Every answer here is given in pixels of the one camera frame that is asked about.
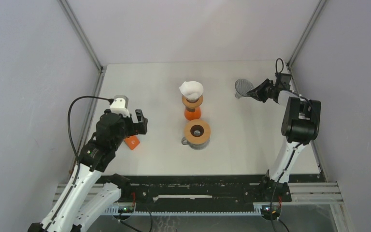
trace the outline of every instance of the black cable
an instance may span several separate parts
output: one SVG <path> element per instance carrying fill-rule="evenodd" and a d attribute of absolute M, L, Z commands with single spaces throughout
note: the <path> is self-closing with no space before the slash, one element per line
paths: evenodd
<path fill-rule="evenodd" d="M 76 181 L 77 181 L 77 176 L 79 175 L 79 171 L 80 171 L 80 163 L 79 163 L 79 156 L 77 154 L 77 151 L 76 151 L 76 148 L 74 147 L 74 144 L 73 144 L 73 139 L 71 137 L 71 126 L 70 126 L 70 117 L 71 117 L 71 109 L 73 108 L 73 105 L 80 99 L 83 99 L 83 98 L 94 98 L 94 99 L 101 99 L 101 100 L 106 100 L 108 101 L 110 104 L 113 103 L 114 99 L 108 99 L 108 98 L 101 98 L 101 97 L 95 97 L 95 96 L 81 96 L 81 97 L 78 97 L 76 98 L 75 100 L 73 100 L 71 102 L 71 105 L 69 106 L 69 111 L 68 111 L 68 133 L 69 133 L 69 140 L 70 140 L 70 143 L 71 143 L 71 147 L 73 149 L 73 153 L 74 153 L 74 156 L 75 156 L 75 162 L 76 162 L 76 165 L 77 165 L 77 170 L 76 170 L 76 174 L 74 175 L 74 180 L 72 182 L 72 186 L 69 188 L 68 192 L 66 193 L 65 195 L 65 198 L 63 198 L 62 202 L 60 203 L 59 207 L 56 209 L 55 213 L 53 214 L 53 217 L 51 218 L 51 220 L 53 221 L 56 217 L 57 217 L 57 214 L 59 213 L 59 210 L 62 208 L 63 204 L 66 202 L 66 199 L 68 198 L 71 190 L 73 189 L 74 185 L 76 184 Z M 47 231 L 47 229 L 49 228 L 49 226 L 51 225 L 51 222 L 48 223 L 48 225 L 46 226 L 46 228 L 44 229 L 44 232 Z"/>
<path fill-rule="evenodd" d="M 280 219 L 278 219 L 278 221 L 285 227 L 286 231 L 290 232 L 288 227 L 285 225 L 283 221 L 281 221 Z"/>
<path fill-rule="evenodd" d="M 312 109 L 312 112 L 314 113 L 314 115 L 315 115 L 315 117 L 316 117 L 316 121 L 317 121 L 318 123 L 316 124 L 315 133 L 318 134 L 318 133 L 319 133 L 319 123 L 320 123 L 320 121 L 319 121 L 319 117 L 318 117 L 318 114 L 316 114 L 315 109 L 314 109 L 314 106 L 312 106 L 311 102 L 310 102 L 307 98 L 302 97 L 302 96 L 301 96 L 301 98 L 304 99 L 304 100 L 309 104 L 309 106 L 310 106 L 311 109 Z"/>
<path fill-rule="evenodd" d="M 148 211 L 148 213 L 149 213 L 149 215 L 150 215 L 150 229 L 149 229 L 148 232 L 151 232 L 151 230 L 153 229 L 153 217 L 152 217 L 152 215 L 151 215 L 150 210 L 148 210 L 148 208 L 146 208 L 146 209 L 147 209 L 147 211 Z M 119 216 L 117 217 L 117 219 L 119 220 L 120 223 L 122 223 L 123 225 L 129 227 L 130 229 L 132 229 L 132 230 L 134 230 L 134 231 L 142 232 L 142 231 L 140 231 L 140 230 L 138 230 L 138 229 L 136 229 L 136 228 L 130 226 L 129 224 L 123 222 L 122 220 L 120 220 L 120 216 L 122 215 L 122 213 L 123 213 L 123 212 L 121 212 L 121 213 L 119 214 Z"/>
<path fill-rule="evenodd" d="M 286 165 L 286 167 L 284 168 L 284 170 L 282 171 L 282 173 L 279 175 L 278 180 L 276 181 L 276 184 L 275 184 L 274 191 L 272 192 L 271 201 L 270 201 L 270 214 L 271 214 L 271 225 L 272 225 L 272 228 L 274 229 L 275 232 L 277 232 L 277 231 L 276 231 L 276 228 L 275 228 L 275 225 L 274 225 L 274 220 L 272 219 L 272 200 L 274 198 L 276 187 L 278 186 L 279 181 L 281 180 L 281 178 L 284 175 L 285 171 L 288 169 L 289 165 L 291 164 L 291 161 L 292 161 L 292 159 L 294 157 L 295 151 L 297 151 L 297 148 L 300 145 L 302 145 L 302 144 L 296 145 L 295 148 L 294 148 L 294 150 L 292 151 L 292 154 L 291 154 L 291 157 L 289 158 L 288 164 Z"/>
<path fill-rule="evenodd" d="M 282 63 L 282 69 L 278 72 L 278 61 L 279 60 Z M 276 61 L 275 61 L 275 73 L 282 73 L 283 70 L 284 70 L 284 61 L 281 58 L 276 59 Z"/>

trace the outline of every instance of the white wall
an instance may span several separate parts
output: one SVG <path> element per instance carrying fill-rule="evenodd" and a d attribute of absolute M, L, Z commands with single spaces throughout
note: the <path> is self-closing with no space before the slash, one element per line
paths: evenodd
<path fill-rule="evenodd" d="M 103 65 L 289 58 L 318 0 L 70 0 Z"/>
<path fill-rule="evenodd" d="M 357 232 L 371 231 L 371 1 L 329 1 L 294 64 L 322 102 L 317 139 Z"/>
<path fill-rule="evenodd" d="M 48 213 L 73 159 L 69 104 L 97 76 L 57 1 L 0 0 L 0 232 L 27 231 Z M 86 110 L 73 111 L 75 141 Z"/>

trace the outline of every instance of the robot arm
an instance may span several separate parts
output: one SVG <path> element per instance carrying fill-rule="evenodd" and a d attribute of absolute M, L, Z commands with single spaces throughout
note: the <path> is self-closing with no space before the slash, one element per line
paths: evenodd
<path fill-rule="evenodd" d="M 275 73 L 276 82 L 266 79 L 261 85 L 247 94 L 260 102 L 273 99 L 276 103 L 285 106 L 281 134 L 283 144 L 278 157 L 267 173 L 268 184 L 279 182 L 287 183 L 292 167 L 310 141 L 316 139 L 319 133 L 319 118 L 321 102 L 308 100 L 297 93 L 290 91 L 291 75 Z"/>
<path fill-rule="evenodd" d="M 111 203 L 121 197 L 122 192 L 129 192 L 129 180 L 115 174 L 102 191 L 79 211 L 123 140 L 147 133 L 147 118 L 141 110 L 136 110 L 138 123 L 133 123 L 127 103 L 125 96 L 114 98 L 110 109 L 105 110 L 97 122 L 96 132 L 82 147 L 78 165 L 55 206 L 41 223 L 31 224 L 28 232 L 85 232 Z"/>

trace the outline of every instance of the orange block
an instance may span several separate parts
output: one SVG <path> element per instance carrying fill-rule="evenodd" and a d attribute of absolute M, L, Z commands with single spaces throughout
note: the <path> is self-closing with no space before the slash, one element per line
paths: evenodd
<path fill-rule="evenodd" d="M 130 148 L 130 150 L 133 150 L 137 147 L 137 145 L 140 143 L 140 140 L 137 138 L 136 135 L 130 136 L 127 139 L 124 139 L 124 142 L 127 144 L 127 146 Z"/>

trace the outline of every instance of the gray floor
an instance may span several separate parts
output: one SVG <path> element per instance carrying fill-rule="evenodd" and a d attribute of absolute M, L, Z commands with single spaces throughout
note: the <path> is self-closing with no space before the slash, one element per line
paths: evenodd
<path fill-rule="evenodd" d="M 283 206 L 281 220 L 291 232 L 337 232 L 329 205 Z M 155 216 L 153 232 L 272 232 L 269 221 L 258 216 Z M 150 217 L 132 216 L 125 222 L 148 232 Z M 286 229 L 276 222 L 278 232 Z M 133 232 L 112 216 L 101 216 L 89 232 Z"/>

